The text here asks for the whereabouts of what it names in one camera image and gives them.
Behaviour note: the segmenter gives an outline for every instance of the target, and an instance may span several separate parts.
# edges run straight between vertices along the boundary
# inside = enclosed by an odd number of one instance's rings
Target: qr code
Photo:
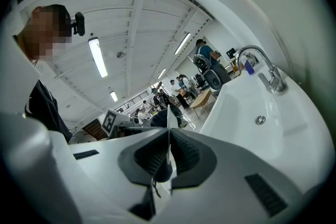
[[[111,134],[112,132],[112,127],[113,127],[114,120],[116,119],[116,116],[117,115],[113,114],[111,111],[108,111],[105,117],[103,127],[109,134]]]

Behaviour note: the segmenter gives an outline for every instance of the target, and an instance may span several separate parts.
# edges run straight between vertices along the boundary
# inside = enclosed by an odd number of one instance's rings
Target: teal shirt
[[[211,64],[213,66],[219,64],[219,62],[217,60],[215,60],[214,58],[212,58],[210,56],[211,52],[213,52],[213,50],[208,45],[204,45],[200,49],[200,54],[203,55],[205,58],[210,59],[211,60]]]

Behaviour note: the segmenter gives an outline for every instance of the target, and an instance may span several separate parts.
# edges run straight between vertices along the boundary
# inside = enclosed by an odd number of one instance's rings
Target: metal railing
[[[130,100],[127,100],[124,104],[122,104],[119,107],[117,107],[116,109],[114,109],[114,111],[122,113],[122,112],[126,111],[127,109],[131,108],[132,106],[134,106],[139,101],[145,99],[147,96],[149,96],[148,92],[144,91],[144,92],[140,93],[139,95],[137,95],[136,97],[134,97]]]

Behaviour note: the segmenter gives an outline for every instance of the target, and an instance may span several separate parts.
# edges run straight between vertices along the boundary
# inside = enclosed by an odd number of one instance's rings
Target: white ceiling
[[[61,56],[47,65],[37,64],[71,129],[153,84],[163,68],[175,68],[174,51],[185,34],[191,33],[188,41],[194,44],[199,38],[195,34],[210,19],[188,0],[23,0],[18,10],[27,16],[36,6],[50,4],[65,5],[73,18],[76,12],[85,17],[83,37],[73,36]],[[100,77],[88,46],[91,33],[100,40],[105,78]],[[116,57],[120,51],[127,53],[122,59]],[[111,91],[118,103],[111,99]]]

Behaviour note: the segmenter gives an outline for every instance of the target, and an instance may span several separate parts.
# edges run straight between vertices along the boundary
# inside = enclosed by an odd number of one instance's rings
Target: sink basin
[[[266,90],[262,63],[223,85],[200,133],[250,150],[307,192],[328,177],[335,161],[329,130],[305,92],[284,72],[283,92]],[[265,117],[261,124],[256,123]]]

